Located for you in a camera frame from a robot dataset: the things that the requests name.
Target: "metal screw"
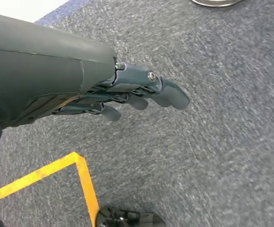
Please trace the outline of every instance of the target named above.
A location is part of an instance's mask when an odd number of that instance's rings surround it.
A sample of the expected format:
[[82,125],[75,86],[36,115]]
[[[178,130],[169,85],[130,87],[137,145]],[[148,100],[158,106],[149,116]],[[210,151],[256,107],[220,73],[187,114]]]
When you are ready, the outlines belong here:
[[125,66],[123,64],[117,62],[116,64],[115,64],[115,68],[116,68],[117,70],[124,70]]
[[154,74],[153,72],[149,72],[149,73],[149,78],[152,81],[155,81],[157,79],[157,76],[155,74]]

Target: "yellow floor marking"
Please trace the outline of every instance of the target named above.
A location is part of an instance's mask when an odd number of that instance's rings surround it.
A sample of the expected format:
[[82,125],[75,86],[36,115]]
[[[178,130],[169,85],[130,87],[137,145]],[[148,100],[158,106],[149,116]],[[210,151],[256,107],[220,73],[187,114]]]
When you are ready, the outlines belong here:
[[72,152],[69,155],[2,187],[0,188],[0,200],[74,163],[76,164],[91,224],[93,227],[95,227],[96,214],[99,210],[99,205],[85,158],[80,156],[76,152]]

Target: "metal base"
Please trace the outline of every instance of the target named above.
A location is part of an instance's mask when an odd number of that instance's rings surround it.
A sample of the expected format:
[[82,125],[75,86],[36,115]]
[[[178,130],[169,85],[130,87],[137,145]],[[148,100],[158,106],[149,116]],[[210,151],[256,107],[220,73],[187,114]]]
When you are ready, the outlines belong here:
[[152,213],[103,207],[96,217],[96,227],[165,227],[160,217]]
[[242,0],[192,0],[193,2],[211,7],[225,7],[232,6]]

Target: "white wall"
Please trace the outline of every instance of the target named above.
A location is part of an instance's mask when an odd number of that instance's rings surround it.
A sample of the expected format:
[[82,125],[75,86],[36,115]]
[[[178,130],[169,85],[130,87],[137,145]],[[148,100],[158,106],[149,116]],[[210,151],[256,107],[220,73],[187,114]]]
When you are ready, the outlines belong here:
[[0,0],[0,15],[35,22],[69,0]]

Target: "prosthetic arm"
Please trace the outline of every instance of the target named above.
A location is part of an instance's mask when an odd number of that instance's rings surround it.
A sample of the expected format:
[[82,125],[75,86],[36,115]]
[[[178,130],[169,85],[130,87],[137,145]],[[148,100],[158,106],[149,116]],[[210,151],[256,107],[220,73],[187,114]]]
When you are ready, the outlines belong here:
[[149,98],[177,109],[189,103],[177,84],[118,62],[108,45],[0,16],[0,138],[7,127],[49,115],[102,114],[117,121],[121,114],[106,103],[143,110]]

